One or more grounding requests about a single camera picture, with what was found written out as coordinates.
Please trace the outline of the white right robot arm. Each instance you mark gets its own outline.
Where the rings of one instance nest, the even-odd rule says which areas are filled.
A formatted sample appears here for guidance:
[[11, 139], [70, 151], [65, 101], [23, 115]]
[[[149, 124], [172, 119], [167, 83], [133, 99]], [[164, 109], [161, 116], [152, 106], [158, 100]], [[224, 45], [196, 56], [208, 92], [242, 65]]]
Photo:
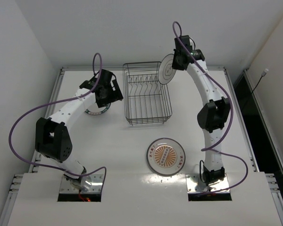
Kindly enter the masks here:
[[208, 186], [225, 177], [221, 142], [228, 133], [228, 130], [223, 132], [223, 128], [232, 111], [232, 102], [229, 95], [223, 96], [221, 88], [212, 81], [203, 53], [191, 46], [188, 35], [175, 38], [172, 68], [186, 71], [192, 77], [202, 100], [203, 107], [197, 114], [197, 122], [205, 138], [202, 149], [205, 160], [200, 180]]

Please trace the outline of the white plate green rim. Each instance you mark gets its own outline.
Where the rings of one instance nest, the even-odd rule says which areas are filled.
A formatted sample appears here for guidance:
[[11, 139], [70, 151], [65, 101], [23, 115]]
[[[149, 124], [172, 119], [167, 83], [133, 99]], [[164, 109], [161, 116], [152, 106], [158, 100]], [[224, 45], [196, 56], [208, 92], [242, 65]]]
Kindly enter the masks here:
[[172, 68], [173, 54], [168, 54], [163, 58], [158, 69], [158, 81], [162, 85], [168, 84], [174, 77], [176, 70]]

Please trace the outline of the plate with orange sunburst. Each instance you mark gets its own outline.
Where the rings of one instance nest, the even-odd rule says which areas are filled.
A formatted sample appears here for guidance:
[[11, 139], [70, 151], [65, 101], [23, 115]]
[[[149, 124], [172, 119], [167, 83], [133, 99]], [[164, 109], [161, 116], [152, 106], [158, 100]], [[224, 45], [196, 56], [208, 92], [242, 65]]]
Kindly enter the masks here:
[[178, 174], [183, 169], [185, 160], [183, 147], [176, 140], [167, 137], [154, 140], [146, 152], [149, 169], [164, 177]]

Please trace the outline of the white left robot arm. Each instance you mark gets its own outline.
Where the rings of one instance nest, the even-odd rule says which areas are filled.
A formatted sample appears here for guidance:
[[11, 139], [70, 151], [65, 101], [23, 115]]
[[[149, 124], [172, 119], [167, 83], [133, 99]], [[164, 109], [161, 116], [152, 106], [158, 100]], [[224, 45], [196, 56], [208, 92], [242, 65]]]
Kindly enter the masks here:
[[121, 100], [123, 95], [116, 76], [108, 70], [101, 70], [100, 76], [85, 80], [62, 108], [37, 121], [36, 151], [55, 162], [70, 180], [80, 181], [86, 169], [72, 154], [71, 127], [91, 105], [103, 108]]

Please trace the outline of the plate with teal band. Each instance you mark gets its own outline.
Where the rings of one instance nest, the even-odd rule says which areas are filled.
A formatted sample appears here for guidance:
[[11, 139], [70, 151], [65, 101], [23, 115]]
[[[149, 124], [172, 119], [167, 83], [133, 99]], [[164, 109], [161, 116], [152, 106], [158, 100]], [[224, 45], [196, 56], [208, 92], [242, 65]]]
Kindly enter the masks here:
[[111, 104], [108, 104], [104, 107], [98, 107], [97, 104], [93, 104], [85, 110], [85, 113], [92, 116], [101, 115], [104, 114], [110, 108], [110, 106]]

